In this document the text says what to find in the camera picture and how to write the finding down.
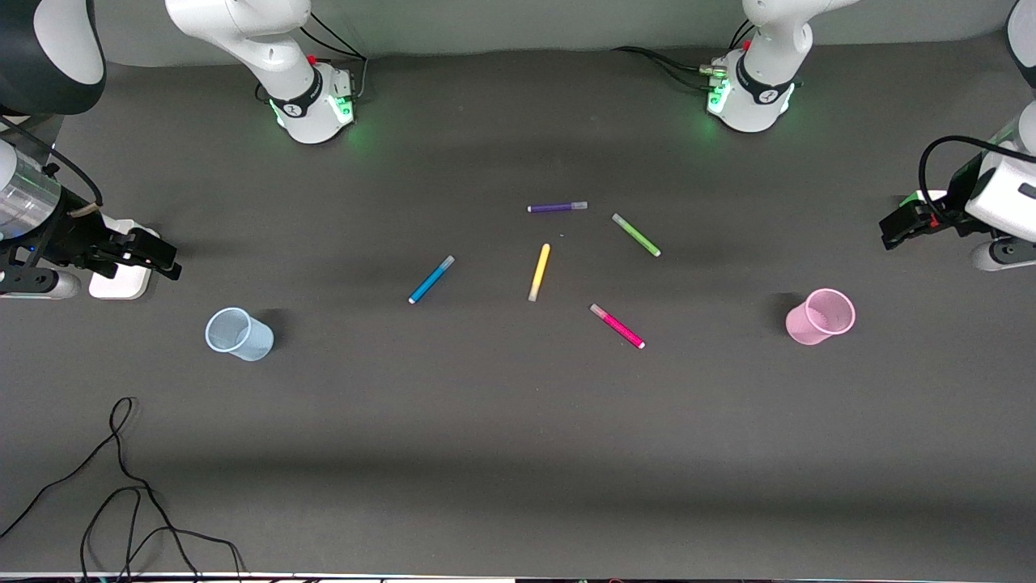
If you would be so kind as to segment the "blue marker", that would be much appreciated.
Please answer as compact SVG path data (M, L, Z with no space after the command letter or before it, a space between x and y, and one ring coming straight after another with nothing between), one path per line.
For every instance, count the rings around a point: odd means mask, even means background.
M418 302L421 301L422 298L424 298L427 292L429 292L430 289L437 284L438 280L440 280L441 276L444 276L444 274L448 272L448 269L450 269L450 266L454 263L454 261L455 261L454 256L448 255L447 258L440 263L440 265L437 266L437 268L433 270L433 272L430 273L429 276L426 276L426 279L422 281L421 284L418 285L418 288L415 288L414 291L411 292L410 296L408 296L408 303L418 304Z

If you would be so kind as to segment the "pink marker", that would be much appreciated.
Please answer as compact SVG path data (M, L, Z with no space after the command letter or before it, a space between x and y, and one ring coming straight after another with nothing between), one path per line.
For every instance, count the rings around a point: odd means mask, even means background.
M644 340L640 336L637 336L632 329L626 327L625 324L622 324L622 322L618 321L614 315L607 313L605 309L598 304L592 304L589 310L596 315L596 317L599 317L601 321L605 322L606 325L617 332L618 336L622 336L622 338L628 341L628 343L631 343L632 346L638 348L638 350L643 350L645 348Z

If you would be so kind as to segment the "white block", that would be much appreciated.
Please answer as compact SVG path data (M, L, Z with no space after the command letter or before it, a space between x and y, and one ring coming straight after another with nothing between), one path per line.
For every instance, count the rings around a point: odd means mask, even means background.
M157 236L155 229L145 228L140 223L133 220L114 220L108 215L100 215L104 225L108 229L127 235L130 229L141 228L145 232L150 232L152 236ZM116 276L108 279L93 274L90 278L88 287L89 295L99 300L133 301L141 298L145 294L149 282L151 281L151 270L141 266L117 265Z

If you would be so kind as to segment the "light blue mesh cup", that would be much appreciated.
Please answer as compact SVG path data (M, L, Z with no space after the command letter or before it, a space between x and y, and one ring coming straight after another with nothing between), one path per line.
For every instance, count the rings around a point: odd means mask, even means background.
M212 351L235 355L244 362L261 360L274 350L274 330L238 307L227 307L212 315L204 339Z

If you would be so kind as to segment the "pink mesh cup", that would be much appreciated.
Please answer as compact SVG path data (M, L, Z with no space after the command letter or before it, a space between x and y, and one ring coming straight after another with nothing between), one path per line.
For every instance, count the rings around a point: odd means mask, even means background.
M843 292L836 289L815 289L785 317L788 336L803 346L816 346L833 336L850 331L857 311Z

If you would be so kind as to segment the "green marker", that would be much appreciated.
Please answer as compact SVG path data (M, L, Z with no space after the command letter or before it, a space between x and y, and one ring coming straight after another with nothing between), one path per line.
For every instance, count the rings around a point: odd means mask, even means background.
M648 237L632 223L623 218L618 213L613 214L611 218L622 230L624 230L627 235L633 237L633 239L636 240L641 247L648 250L648 253L655 257L661 256L661 249L652 243L652 241L648 239Z

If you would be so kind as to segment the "yellow marker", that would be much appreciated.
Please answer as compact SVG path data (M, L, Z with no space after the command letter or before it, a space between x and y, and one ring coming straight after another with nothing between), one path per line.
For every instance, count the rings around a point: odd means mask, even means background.
M546 268L549 261L549 256L551 254L551 244L545 243L541 245L539 258L537 259L536 268L534 268L533 281L530 281L530 289L528 294L529 302L536 302L539 299L539 292L541 289L541 284L546 273Z

